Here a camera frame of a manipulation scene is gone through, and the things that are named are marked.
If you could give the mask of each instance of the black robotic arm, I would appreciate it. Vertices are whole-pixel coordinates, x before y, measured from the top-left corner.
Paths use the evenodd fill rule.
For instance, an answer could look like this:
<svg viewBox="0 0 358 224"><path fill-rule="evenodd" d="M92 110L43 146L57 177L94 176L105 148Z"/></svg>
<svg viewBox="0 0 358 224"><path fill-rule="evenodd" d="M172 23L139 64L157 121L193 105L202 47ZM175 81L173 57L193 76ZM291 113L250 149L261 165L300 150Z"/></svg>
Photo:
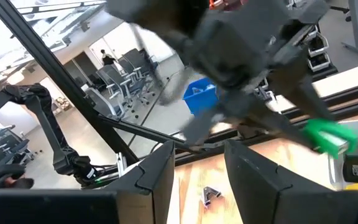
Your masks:
<svg viewBox="0 0 358 224"><path fill-rule="evenodd" d="M41 84L6 85L0 91L0 108L7 102L24 105L33 112L53 150L53 168L58 174L73 175L82 187L92 184L104 169L90 164L88 156L80 156L67 143L52 112L52 98Z"/></svg>

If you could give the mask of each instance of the wooden tabletop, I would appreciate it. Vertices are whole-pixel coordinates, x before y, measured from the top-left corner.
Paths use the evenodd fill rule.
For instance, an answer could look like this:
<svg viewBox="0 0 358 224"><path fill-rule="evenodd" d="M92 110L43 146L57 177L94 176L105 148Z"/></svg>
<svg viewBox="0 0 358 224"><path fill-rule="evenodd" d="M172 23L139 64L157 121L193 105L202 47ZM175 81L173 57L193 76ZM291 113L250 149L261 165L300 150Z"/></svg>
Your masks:
<svg viewBox="0 0 358 224"><path fill-rule="evenodd" d="M358 86L358 67L314 83L320 96L328 96L339 91ZM293 105L281 96L278 97L281 110ZM358 116L347 120L357 120ZM230 128L226 124L215 127L214 132ZM332 188L328 176L328 158L284 139L274 139L250 147L266 158L296 172L323 186ZM236 201L232 194L223 155L214 156L175 169L179 196L172 204L179 208L177 223L212 224L242 223ZM216 198L204 208L201 193L205 186L215 187L223 197Z"/></svg>

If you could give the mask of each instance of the ceiling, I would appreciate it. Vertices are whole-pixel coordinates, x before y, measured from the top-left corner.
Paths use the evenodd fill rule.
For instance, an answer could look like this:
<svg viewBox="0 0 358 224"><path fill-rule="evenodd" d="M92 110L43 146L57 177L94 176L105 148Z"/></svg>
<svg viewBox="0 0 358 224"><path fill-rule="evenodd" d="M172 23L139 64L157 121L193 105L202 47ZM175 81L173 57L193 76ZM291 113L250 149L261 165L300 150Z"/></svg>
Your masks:
<svg viewBox="0 0 358 224"><path fill-rule="evenodd" d="M56 2L56 0L37 0L37 2L39 1ZM23 2L28 3L29 1L15 0L13 3L23 5ZM102 10L103 7L104 5L100 4L75 7L48 13L43 12L42 16L24 15L24 17L36 33L41 36L45 44L54 52L65 48L69 43L63 40L75 30L80 29L84 22ZM24 67L31 67L33 64L32 56L0 21L0 80L5 80L1 76L8 77Z"/></svg>

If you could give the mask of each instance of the gray floor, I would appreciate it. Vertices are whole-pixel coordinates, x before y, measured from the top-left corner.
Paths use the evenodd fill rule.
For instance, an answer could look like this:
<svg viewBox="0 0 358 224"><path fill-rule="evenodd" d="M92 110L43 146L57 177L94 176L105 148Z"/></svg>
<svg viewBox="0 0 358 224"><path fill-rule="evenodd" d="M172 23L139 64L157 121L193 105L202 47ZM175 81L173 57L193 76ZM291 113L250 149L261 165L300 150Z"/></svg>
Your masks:
<svg viewBox="0 0 358 224"><path fill-rule="evenodd" d="M328 53L338 70L343 72L357 67L358 55L345 49L341 44L341 41L352 38L351 23L345 22L344 14L338 11L329 11L321 20L320 27L323 35L326 36L329 41L330 48L328 49ZM181 78L181 74L178 73L178 71L183 68L183 65L179 58L174 56L162 62L160 67L162 76L171 77L171 80L166 86L167 92L170 93L178 83L178 79ZM188 82L198 79L199 77L201 76L194 75ZM137 114L139 118L132 119L132 122L166 134L178 131L192 117L183 100L178 100L170 106L160 106L158 104L153 106L153 103L151 103L148 106L138 109ZM76 109L59 115L58 122L66 134L70 145L81 155L90 156L93 164L112 164L116 162L113 151ZM134 136L131 133L126 133L121 130L117 131L126 143L130 143L131 149L138 156L147 155L156 143L139 136ZM30 139L30 149L34 151L42 149L44 151L34 162L31 162L27 166L27 176L35 179L35 187L79 187L73 177L58 175L53 171L52 150L41 129L32 131L28 135L28 138Z"/></svg>

